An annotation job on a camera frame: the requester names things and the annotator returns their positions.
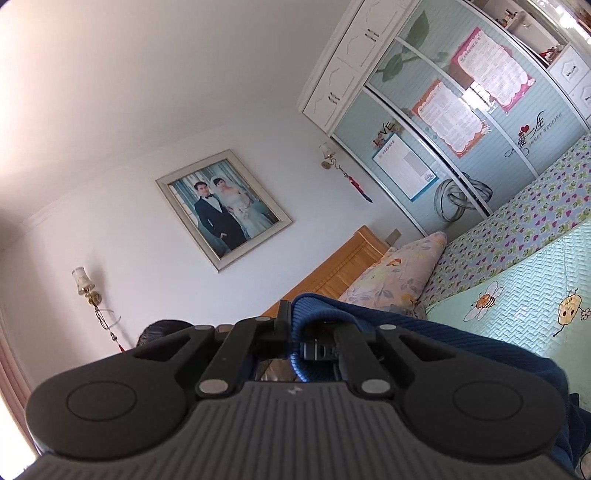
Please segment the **blue knit garment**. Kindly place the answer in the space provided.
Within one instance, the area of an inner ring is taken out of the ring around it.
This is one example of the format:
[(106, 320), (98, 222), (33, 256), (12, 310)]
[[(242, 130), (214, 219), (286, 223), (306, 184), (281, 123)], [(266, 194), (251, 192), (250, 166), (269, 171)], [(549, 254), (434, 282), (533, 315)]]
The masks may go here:
[(581, 457), (590, 448), (590, 412), (579, 405), (578, 395), (569, 391), (565, 371), (553, 360), (510, 343), (429, 320), (415, 319), (398, 311), (370, 309), (312, 293), (295, 298), (291, 316), (290, 340), (293, 349), (290, 363), (301, 381), (329, 381), (334, 378), (334, 371), (328, 363), (304, 358), (304, 343), (318, 336), (322, 326), (337, 322), (352, 323), (363, 333), (373, 333), (384, 324), (392, 324), (450, 347), (536, 375), (560, 393), (566, 408), (566, 420), (552, 447), (552, 458), (565, 470), (574, 473)]

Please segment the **green quilted bed cover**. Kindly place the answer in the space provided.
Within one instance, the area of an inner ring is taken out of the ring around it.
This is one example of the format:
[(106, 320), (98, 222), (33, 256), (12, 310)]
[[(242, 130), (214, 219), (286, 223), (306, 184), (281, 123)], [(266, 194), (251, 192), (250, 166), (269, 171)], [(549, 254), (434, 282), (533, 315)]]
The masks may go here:
[(552, 359), (589, 409), (590, 222), (428, 308), (427, 319)]

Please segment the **blue bordered poster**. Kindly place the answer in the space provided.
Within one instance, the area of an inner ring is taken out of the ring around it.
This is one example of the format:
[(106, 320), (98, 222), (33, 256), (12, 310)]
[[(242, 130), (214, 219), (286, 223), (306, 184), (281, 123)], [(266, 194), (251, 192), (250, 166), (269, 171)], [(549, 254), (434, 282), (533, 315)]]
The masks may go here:
[(384, 142), (373, 160), (411, 202), (438, 180), (436, 173), (398, 134)]

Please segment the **orange bordered poster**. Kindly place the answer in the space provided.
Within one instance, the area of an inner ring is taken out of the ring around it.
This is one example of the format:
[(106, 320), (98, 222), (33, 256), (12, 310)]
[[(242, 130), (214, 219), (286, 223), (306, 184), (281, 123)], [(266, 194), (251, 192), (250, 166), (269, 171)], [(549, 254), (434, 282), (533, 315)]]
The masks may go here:
[(431, 83), (412, 112), (458, 158), (466, 156), (490, 131), (488, 124), (442, 80)]

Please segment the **wall lamp left of photo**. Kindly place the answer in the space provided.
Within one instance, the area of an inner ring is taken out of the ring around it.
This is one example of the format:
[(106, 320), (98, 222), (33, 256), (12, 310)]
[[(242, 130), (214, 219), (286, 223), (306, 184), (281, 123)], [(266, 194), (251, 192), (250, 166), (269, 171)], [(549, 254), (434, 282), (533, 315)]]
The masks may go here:
[(124, 352), (124, 347), (119, 342), (112, 326), (107, 322), (104, 309), (101, 308), (102, 295), (96, 289), (95, 283), (90, 279), (85, 268), (76, 267), (72, 270), (71, 274), (76, 283), (78, 295), (86, 299), (87, 303), (92, 307), (94, 316), (101, 328), (108, 333), (111, 341), (117, 346), (118, 350)]

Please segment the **wall lamp near wardrobe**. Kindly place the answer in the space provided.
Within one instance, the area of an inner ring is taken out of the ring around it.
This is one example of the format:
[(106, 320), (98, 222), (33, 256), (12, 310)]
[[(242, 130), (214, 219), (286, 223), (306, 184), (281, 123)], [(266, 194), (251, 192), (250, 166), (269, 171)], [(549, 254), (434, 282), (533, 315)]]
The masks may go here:
[(339, 171), (339, 173), (342, 174), (342, 176), (349, 182), (349, 184), (351, 184), (353, 189), (355, 189), (356, 192), (358, 192), (363, 197), (363, 199), (365, 199), (369, 203), (372, 203), (372, 198), (370, 198), (370, 196), (363, 190), (360, 183), (356, 181), (356, 179), (352, 175), (349, 175), (349, 173), (346, 172), (344, 168), (342, 168), (342, 165), (339, 164), (337, 154), (335, 154), (335, 150), (332, 149), (329, 143), (322, 143), (320, 148), (322, 151), (322, 168), (324, 168), (325, 170), (335, 169)]

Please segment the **framed wedding photo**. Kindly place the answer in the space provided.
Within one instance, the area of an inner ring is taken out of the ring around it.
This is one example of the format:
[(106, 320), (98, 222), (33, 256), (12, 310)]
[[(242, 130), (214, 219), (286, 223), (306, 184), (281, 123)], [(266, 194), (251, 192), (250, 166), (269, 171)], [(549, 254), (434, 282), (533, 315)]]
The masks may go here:
[(156, 185), (216, 271), (293, 224), (230, 150), (164, 175)]

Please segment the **pink bordered poster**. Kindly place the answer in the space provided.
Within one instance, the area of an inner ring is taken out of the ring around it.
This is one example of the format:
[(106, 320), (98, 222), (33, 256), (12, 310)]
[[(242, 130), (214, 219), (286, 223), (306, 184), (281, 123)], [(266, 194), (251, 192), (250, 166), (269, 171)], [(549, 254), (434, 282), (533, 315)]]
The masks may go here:
[(475, 28), (460, 46), (452, 63), (482, 87), (505, 112), (536, 83), (506, 47), (480, 28)]

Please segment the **white sliding door wardrobe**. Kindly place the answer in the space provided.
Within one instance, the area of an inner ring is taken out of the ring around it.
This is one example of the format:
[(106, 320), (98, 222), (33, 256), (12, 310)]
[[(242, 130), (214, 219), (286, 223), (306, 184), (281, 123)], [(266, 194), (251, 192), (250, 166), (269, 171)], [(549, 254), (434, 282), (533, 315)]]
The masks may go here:
[(450, 238), (590, 128), (525, 45), (466, 1), (353, 1), (298, 107), (423, 234)]

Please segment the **wooden headboard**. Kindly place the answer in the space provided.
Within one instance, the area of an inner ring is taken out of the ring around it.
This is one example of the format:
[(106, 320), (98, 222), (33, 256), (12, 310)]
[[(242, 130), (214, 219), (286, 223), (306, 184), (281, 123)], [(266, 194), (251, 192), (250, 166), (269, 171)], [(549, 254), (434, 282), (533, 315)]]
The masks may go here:
[(308, 277), (281, 297), (293, 301), (304, 293), (338, 299), (370, 266), (386, 254), (390, 246), (363, 225)]

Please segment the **floral pillow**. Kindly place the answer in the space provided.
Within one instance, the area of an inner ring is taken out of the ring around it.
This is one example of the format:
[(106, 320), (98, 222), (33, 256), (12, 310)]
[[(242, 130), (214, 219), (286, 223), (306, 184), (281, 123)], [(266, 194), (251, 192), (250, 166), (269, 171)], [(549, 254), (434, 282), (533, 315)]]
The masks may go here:
[(391, 247), (342, 293), (339, 301), (377, 310), (412, 310), (447, 244), (446, 234), (436, 232), (401, 248)]

